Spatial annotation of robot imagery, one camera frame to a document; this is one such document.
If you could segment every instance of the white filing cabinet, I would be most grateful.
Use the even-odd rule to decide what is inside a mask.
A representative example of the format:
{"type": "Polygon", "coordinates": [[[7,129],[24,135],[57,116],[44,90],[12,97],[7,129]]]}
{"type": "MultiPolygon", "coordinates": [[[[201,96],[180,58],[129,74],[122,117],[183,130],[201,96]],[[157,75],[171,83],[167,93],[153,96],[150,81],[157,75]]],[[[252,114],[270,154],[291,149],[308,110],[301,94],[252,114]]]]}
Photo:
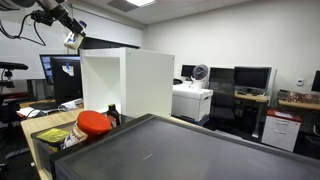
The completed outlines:
{"type": "Polygon", "coordinates": [[[299,116],[282,114],[270,109],[267,112],[262,143],[292,152],[300,124],[299,116]]]}
{"type": "Polygon", "coordinates": [[[209,89],[194,91],[184,85],[175,85],[173,86],[171,114],[199,122],[210,113],[212,95],[213,91],[209,89]]]}

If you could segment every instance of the ceiling light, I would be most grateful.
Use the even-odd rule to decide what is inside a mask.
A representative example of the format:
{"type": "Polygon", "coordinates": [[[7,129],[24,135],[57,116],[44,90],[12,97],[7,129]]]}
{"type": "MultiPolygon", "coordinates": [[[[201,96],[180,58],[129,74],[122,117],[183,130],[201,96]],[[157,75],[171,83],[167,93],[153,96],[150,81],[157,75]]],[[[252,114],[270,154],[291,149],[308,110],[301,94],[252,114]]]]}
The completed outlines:
{"type": "Polygon", "coordinates": [[[156,0],[127,0],[127,1],[136,6],[146,6],[156,2],[156,0]]]}

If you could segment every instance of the computer tower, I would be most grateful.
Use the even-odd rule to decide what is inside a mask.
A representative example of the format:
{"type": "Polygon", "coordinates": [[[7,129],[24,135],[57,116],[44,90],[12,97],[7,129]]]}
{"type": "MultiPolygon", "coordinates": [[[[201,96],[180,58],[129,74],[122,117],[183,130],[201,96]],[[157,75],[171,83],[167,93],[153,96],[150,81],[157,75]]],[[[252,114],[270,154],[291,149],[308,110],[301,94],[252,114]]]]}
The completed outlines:
{"type": "Polygon", "coordinates": [[[242,114],[242,130],[252,134],[256,122],[258,108],[244,107],[242,114]]]}

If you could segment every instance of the ceiling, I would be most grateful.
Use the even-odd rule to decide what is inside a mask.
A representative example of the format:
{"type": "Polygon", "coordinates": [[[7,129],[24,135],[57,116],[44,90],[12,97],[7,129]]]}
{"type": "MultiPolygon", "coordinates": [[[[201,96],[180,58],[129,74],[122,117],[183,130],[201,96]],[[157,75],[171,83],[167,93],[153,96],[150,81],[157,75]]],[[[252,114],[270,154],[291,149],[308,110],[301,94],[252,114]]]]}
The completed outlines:
{"type": "Polygon", "coordinates": [[[80,1],[124,16],[128,19],[138,21],[142,24],[152,24],[212,9],[232,6],[251,0],[157,0],[154,4],[128,12],[123,12],[107,5],[107,3],[112,0],[80,1]]]}

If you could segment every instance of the black monitor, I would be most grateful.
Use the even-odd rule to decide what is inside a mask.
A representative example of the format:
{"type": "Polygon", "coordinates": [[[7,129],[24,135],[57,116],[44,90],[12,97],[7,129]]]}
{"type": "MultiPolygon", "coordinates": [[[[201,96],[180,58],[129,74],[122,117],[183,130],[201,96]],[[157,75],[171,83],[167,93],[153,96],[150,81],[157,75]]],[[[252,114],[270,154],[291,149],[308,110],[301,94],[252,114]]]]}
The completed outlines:
{"type": "Polygon", "coordinates": [[[181,76],[191,78],[193,68],[195,67],[196,67],[195,65],[182,65],[181,76]]]}
{"type": "Polygon", "coordinates": [[[83,97],[80,61],[51,57],[52,79],[57,104],[83,97]]]}
{"type": "Polygon", "coordinates": [[[228,68],[210,68],[210,81],[212,79],[233,79],[234,69],[228,68]]]}
{"type": "Polygon", "coordinates": [[[266,91],[271,67],[235,67],[234,80],[236,88],[266,91]]]}
{"type": "Polygon", "coordinates": [[[320,92],[320,71],[316,72],[314,77],[311,91],[320,92]]]}
{"type": "Polygon", "coordinates": [[[41,54],[40,60],[43,68],[44,75],[46,77],[46,81],[48,85],[53,85],[53,79],[52,79],[52,72],[51,72],[51,64],[50,64],[50,58],[56,57],[56,58],[63,58],[63,59],[70,59],[70,60],[80,60],[80,56],[75,54],[41,54]]]}

